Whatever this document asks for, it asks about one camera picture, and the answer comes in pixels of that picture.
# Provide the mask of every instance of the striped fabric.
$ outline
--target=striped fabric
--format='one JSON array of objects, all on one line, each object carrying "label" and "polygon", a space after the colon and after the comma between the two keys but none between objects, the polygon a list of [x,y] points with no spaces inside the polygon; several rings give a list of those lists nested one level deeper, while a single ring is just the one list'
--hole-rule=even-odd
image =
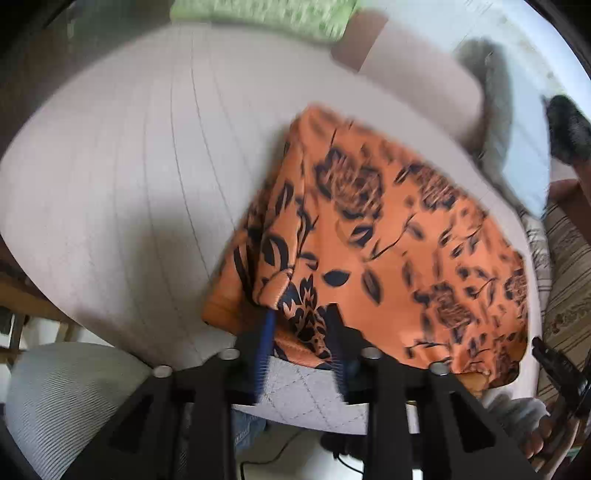
[{"label": "striped fabric", "polygon": [[538,296],[540,298],[540,312],[542,322],[548,305],[548,298],[552,290],[552,262],[550,259],[550,249],[548,247],[548,238],[544,230],[544,224],[541,220],[526,211],[519,214],[519,219],[523,224],[527,241],[530,246],[530,254],[534,263],[535,279],[538,285]]},{"label": "striped fabric", "polygon": [[35,348],[12,370],[8,431],[41,479],[58,480],[150,371],[108,346],[62,342]]},{"label": "striped fabric", "polygon": [[[544,341],[562,350],[581,368],[591,349],[591,247],[555,204],[548,205],[544,226],[554,263]],[[539,398],[548,404],[557,395],[545,372],[541,372]]]}]

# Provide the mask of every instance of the person's hand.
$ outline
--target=person's hand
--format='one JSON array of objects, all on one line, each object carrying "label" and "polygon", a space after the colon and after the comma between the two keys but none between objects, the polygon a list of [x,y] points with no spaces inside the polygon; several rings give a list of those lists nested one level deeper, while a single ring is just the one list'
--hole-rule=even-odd
[{"label": "person's hand", "polygon": [[552,435],[552,430],[555,428],[554,422],[549,416],[545,416],[540,420],[538,428],[536,428],[530,438],[522,445],[521,450],[525,457],[531,460],[532,467],[536,472],[540,473],[540,478],[543,480],[550,480],[558,467],[566,457],[570,448],[573,446],[574,440],[579,429],[579,420],[570,419],[566,424],[566,431],[562,436],[560,444],[552,453],[552,457],[548,461],[541,458],[534,458],[534,456],[541,452],[544,447],[544,442]]}]

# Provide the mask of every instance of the black metal frame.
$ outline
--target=black metal frame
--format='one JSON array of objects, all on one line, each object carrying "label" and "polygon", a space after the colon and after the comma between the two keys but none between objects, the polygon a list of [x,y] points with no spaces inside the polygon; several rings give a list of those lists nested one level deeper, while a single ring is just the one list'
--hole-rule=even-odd
[{"label": "black metal frame", "polygon": [[[528,480],[528,461],[446,366],[421,370],[382,354],[358,330],[345,327],[336,305],[325,317],[339,389],[349,403],[369,403],[368,455],[363,478],[412,478],[413,454],[426,480]],[[239,337],[240,356],[211,357],[200,367],[149,377],[93,438],[63,480],[168,480],[174,476],[182,408],[191,412],[187,478],[233,480],[236,466],[230,408],[252,404],[262,385],[261,351],[269,323]],[[420,433],[408,431],[406,403],[418,408]]]}]

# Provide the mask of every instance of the black object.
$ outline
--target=black object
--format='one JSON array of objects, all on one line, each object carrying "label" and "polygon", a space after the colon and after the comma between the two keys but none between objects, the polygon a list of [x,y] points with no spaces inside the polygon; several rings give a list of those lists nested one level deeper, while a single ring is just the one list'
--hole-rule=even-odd
[{"label": "black object", "polygon": [[540,337],[535,337],[532,344],[534,358],[546,371],[563,400],[557,403],[551,415],[555,428],[550,438],[544,441],[542,451],[536,455],[548,461],[562,441],[567,422],[572,417],[586,419],[591,411],[591,352],[583,371],[579,371],[564,353],[550,348]]},{"label": "black object", "polygon": [[565,95],[552,97],[546,107],[550,153],[567,165],[591,160],[591,125]]},{"label": "black object", "polygon": [[534,358],[564,399],[567,411],[577,418],[587,417],[591,411],[591,352],[583,371],[579,371],[564,353],[550,348],[540,337],[532,344]]},{"label": "black object", "polygon": [[[369,403],[364,479],[410,480],[413,444],[420,449],[426,480],[537,477],[496,421],[449,374],[446,364],[433,364],[429,370],[400,364],[364,340],[358,330],[345,327],[335,304],[327,307],[324,318],[333,369],[345,401]],[[180,410],[184,403],[194,402],[187,478],[234,480],[230,407],[257,400],[266,368],[260,363],[261,352],[267,352],[268,360],[273,322],[268,315],[259,328],[238,337],[235,349],[200,367],[147,379],[62,479],[173,478]],[[420,419],[421,432],[413,439],[408,431],[408,400],[416,402]]]}]

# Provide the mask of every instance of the gray cushion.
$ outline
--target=gray cushion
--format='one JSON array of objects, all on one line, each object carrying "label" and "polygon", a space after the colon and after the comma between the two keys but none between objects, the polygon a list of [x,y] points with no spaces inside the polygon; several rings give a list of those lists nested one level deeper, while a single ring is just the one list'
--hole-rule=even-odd
[{"label": "gray cushion", "polygon": [[43,480],[59,480],[91,438],[150,373],[121,350],[51,343],[22,354],[6,400],[6,424]]}]

